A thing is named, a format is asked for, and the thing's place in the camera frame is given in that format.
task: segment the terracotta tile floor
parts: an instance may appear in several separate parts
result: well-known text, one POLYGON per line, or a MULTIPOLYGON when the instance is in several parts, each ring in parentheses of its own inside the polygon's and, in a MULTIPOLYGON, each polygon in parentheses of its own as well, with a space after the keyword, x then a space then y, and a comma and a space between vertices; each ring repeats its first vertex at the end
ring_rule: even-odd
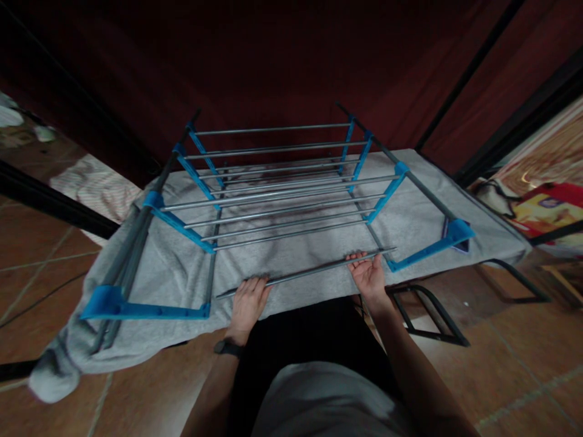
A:
MULTIPOLYGON (((75 147, 41 147, 23 170, 49 174, 75 147)), ((22 205, 0 206, 1 323, 57 285, 87 271, 99 247, 79 230, 22 205)), ((524 293, 493 272, 508 294, 524 293)), ((81 294, 82 277, 0 328, 0 363, 34 359, 66 323, 81 294)), ((583 425, 583 314, 559 300, 508 305, 475 268, 422 282, 441 300, 471 347, 414 337, 484 436, 581 435, 583 425)), ((403 297, 418 328, 435 331, 419 304, 403 297)), ((179 435, 212 364, 221 332, 160 352, 112 374, 87 375, 63 401, 46 405, 26 381, 0 385, 0 436, 179 435)))

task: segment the dark red curtain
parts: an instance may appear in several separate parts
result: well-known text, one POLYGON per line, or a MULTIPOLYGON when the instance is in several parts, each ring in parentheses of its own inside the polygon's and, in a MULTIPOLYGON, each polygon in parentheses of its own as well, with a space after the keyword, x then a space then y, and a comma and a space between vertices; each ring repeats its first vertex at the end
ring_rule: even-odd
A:
MULTIPOLYGON (((209 130, 344 121, 338 100, 390 148, 413 147, 507 4, 88 0, 56 7, 28 0, 11 8, 139 145, 164 162, 199 106, 197 127, 209 130)), ((580 9, 567 0, 527 0, 428 141, 430 156, 457 170, 581 45, 580 9)), ((27 95, 29 106, 38 104, 34 93, 27 95)), ((52 110, 45 102, 42 110, 57 127, 71 122, 66 108, 52 110)), ((208 137, 205 145, 218 150, 343 136, 339 130, 208 137)), ((123 148, 118 153, 129 159, 123 148)), ((241 162, 246 158, 228 161, 241 162)))

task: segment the person's right hand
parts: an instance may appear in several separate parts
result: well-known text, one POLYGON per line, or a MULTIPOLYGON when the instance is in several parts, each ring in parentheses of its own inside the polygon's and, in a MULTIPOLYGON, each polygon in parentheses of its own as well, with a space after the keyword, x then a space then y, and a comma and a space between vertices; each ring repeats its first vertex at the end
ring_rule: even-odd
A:
POLYGON ((384 271, 382 266, 381 254, 377 254, 373 260, 359 260, 366 256, 366 252, 357 252, 352 255, 346 255, 346 260, 353 259, 353 263, 348 264, 348 269, 352 273, 358 291, 368 301, 384 299, 387 294, 384 291, 384 271))

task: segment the drying rack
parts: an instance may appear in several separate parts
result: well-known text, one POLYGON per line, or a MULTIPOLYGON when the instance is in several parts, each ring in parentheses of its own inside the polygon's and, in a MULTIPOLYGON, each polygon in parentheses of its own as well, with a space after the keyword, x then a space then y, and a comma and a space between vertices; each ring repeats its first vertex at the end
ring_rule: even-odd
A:
MULTIPOLYGON (((96 341, 96 350, 102 346, 105 338, 104 347, 111 346, 108 343, 113 341, 117 330, 119 329, 119 321, 125 319, 207 319, 210 315, 214 266, 216 263, 216 254, 221 250, 228 250, 230 248, 249 245, 259 242, 266 242, 270 240, 283 239, 294 237, 297 235, 305 235, 313 232, 328 231, 336 228, 343 228, 348 226, 364 225, 369 230, 371 236, 375 240, 378 251, 370 253, 367 257, 373 257, 378 253, 383 254, 391 271, 399 271, 415 262, 436 254, 444 249, 454 246, 462 241, 474 237, 474 232, 463 221, 458 219, 406 166, 393 155, 380 141, 353 115, 342 107, 339 103, 336 104, 347 116, 346 123, 335 124, 317 124, 312 126, 293 126, 293 127, 270 127, 266 129, 235 129, 235 130, 220 130, 211 132, 198 132, 194 126, 195 121, 200 115, 200 109, 196 112, 192 120, 186 125, 185 131, 180 141, 174 146, 172 154, 166 163, 162 173, 153 188, 146 196, 143 207, 128 232, 126 240, 117 253, 109 271, 107 272, 103 284, 96 287, 90 302, 83 311, 82 319, 102 319, 100 329, 96 341), (358 127, 364 133, 364 140, 353 141, 353 130, 358 127), (235 151, 217 151, 207 152, 201 138, 209 135, 228 135, 228 134, 246 134, 256 132, 275 132, 282 130, 300 130, 300 129, 337 129, 346 128, 345 141, 337 141, 330 143, 312 143, 300 144, 296 146, 279 146, 279 147, 262 147, 255 149, 244 149, 235 151), (197 155, 188 155, 184 147, 184 142, 190 137, 196 148, 199 151, 197 155), (359 180, 360 172, 363 168, 364 162, 370 152, 372 145, 376 145, 384 152, 385 155, 395 164, 395 173, 381 177, 365 178, 359 180), (362 146, 360 156, 357 160, 346 160, 349 146, 362 146), (340 157, 316 158, 310 160, 288 161, 283 163, 269 164, 268 169, 249 170, 250 168, 258 167, 257 164, 230 166, 230 167, 215 167, 213 159, 256 155, 256 154, 270 154, 278 152, 291 151, 310 151, 310 150, 325 150, 332 148, 341 148, 342 154, 340 157), (193 163, 204 160, 210 174, 200 175, 193 163), (181 203, 177 205, 165 205, 162 190, 168 179, 174 163, 178 161, 183 166, 184 170, 192 177, 194 182, 205 194, 207 200, 199 202, 181 203), (355 165, 354 171, 350 175, 344 175, 345 166, 347 164, 355 165), (290 170, 299 171, 290 175, 290 170), (285 178, 308 177, 308 179, 299 179, 296 181, 277 182, 277 179, 282 176, 272 176, 272 173, 285 171, 285 178), (239 179, 241 176, 251 176, 250 178, 239 179), (377 215, 383 210, 390 197, 402 184, 403 180, 408 178, 416 187, 439 209, 448 219, 449 227, 445 236, 430 244, 425 249, 422 249, 409 257, 396 262, 392 260, 387 254, 392 248, 383 248, 380 239, 372 229, 371 224, 377 215), (218 184, 218 189, 214 189, 207 183, 210 180, 215 180, 218 184), (377 195, 367 195, 357 197, 353 193, 356 185, 388 182, 387 188, 384 192, 377 195), (237 188, 236 184, 249 182, 268 182, 264 185, 253 185, 237 188), (266 190, 259 193, 243 194, 244 192, 253 192, 257 190, 266 190), (259 212, 257 214, 241 215, 238 217, 222 218, 222 211, 229 206, 252 205, 253 203, 276 202, 284 199, 299 199, 309 198, 311 195, 321 195, 336 192, 347 192, 349 197, 342 200, 331 200, 329 202, 319 202, 315 204, 299 205, 291 208, 274 209, 268 212, 259 212), (372 209, 363 209, 359 202, 365 200, 376 199, 377 203, 372 209), (302 220, 296 220, 288 223, 281 223, 277 225, 264 226, 260 228, 250 228, 239 232, 231 232, 227 234, 219 234, 220 224, 234 221, 249 220, 257 217, 265 217, 270 215, 283 215, 290 212, 305 211, 309 213, 311 209, 322 208, 323 206, 341 205, 346 203, 353 203, 357 207, 355 212, 345 212, 342 214, 327 215, 325 217, 312 217, 302 220), (216 218, 205 222, 184 223, 179 219, 174 211, 189 208, 205 208, 212 207, 216 210, 216 218), (228 237, 240 234, 252 234, 254 232, 266 231, 268 229, 285 228, 295 225, 306 225, 308 223, 316 223, 324 220, 338 219, 341 217, 357 216, 356 220, 351 220, 345 223, 336 225, 322 226, 319 228, 312 228, 303 231, 291 232, 277 235, 274 237, 266 237, 263 239, 251 239, 244 242, 223 244, 228 237), (201 250, 209 254, 210 270, 208 274, 208 281, 206 285, 205 303, 197 310, 192 308, 179 307, 165 307, 160 305, 142 305, 138 303, 128 302, 129 293, 135 278, 138 265, 140 263, 141 253, 143 251, 146 238, 148 236, 148 228, 153 217, 157 217, 169 226, 174 228, 177 232, 183 234, 186 238, 192 240, 198 245, 201 250), (212 234, 203 237, 196 232, 196 228, 201 226, 213 225, 212 234)), ((317 266, 309 270, 297 272, 284 277, 271 279, 268 284, 276 284, 293 280, 298 277, 307 276, 318 273, 327 269, 335 268, 341 265, 348 264, 345 260, 328 263, 317 266)), ((215 299, 223 299, 234 294, 234 290, 229 290, 215 299)))

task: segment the white cloth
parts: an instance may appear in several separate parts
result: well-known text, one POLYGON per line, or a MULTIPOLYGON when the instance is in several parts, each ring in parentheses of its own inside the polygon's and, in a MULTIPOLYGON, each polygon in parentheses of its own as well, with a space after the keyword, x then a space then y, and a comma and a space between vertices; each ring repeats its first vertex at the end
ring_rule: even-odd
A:
POLYGON ((415 435, 408 410, 358 373, 330 362, 290 364, 273 379, 252 436, 415 435))

